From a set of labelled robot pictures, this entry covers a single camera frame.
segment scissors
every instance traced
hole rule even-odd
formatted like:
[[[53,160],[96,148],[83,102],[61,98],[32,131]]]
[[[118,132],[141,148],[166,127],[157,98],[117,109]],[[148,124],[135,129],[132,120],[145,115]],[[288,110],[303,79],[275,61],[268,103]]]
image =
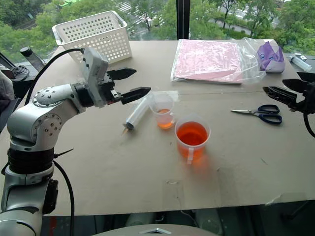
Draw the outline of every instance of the scissors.
[[[280,110],[276,105],[262,105],[257,110],[231,110],[235,113],[253,115],[259,117],[262,121],[269,124],[281,124],[282,116],[277,115]]]

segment plastic measuring cup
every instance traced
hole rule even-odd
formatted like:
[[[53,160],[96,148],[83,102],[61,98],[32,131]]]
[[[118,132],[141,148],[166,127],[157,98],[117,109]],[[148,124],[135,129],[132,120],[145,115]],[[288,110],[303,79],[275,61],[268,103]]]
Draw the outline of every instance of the plastic measuring cup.
[[[172,113],[173,98],[167,94],[149,94],[148,100],[148,105],[157,120],[157,125],[161,129],[172,127],[175,123],[174,114]]]
[[[187,158],[188,164],[202,155],[210,134],[211,129],[207,122],[195,114],[181,118],[176,123],[175,135],[178,151]]]

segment pink paper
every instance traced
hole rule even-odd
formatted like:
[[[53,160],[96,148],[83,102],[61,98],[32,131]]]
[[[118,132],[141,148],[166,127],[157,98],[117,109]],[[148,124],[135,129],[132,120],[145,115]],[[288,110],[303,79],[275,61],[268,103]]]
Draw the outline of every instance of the pink paper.
[[[173,70],[175,78],[217,83],[242,82],[237,43],[181,39]]]

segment small plastic tube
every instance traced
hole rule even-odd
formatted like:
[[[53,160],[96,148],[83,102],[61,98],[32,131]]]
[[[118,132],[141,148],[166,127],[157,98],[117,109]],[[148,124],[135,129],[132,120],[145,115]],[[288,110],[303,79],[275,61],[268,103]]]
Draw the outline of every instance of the small plastic tube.
[[[299,59],[298,57],[294,56],[291,59],[291,62],[296,64],[298,67],[303,69],[305,72],[309,72],[312,69],[312,66],[304,62],[303,60]]]
[[[142,98],[141,102],[134,109],[134,111],[130,114],[130,116],[126,119],[126,123],[124,124],[125,130],[133,130],[135,126],[139,123],[140,119],[143,117],[145,112],[148,109],[148,97],[145,96]]]

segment scissor blade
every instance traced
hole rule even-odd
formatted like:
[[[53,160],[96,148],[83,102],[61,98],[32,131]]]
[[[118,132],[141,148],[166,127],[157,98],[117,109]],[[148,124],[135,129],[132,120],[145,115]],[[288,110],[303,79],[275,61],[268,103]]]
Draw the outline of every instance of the scissor blade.
[[[235,113],[240,113],[240,114],[252,115],[252,111],[251,110],[231,110],[231,111],[235,112]]]

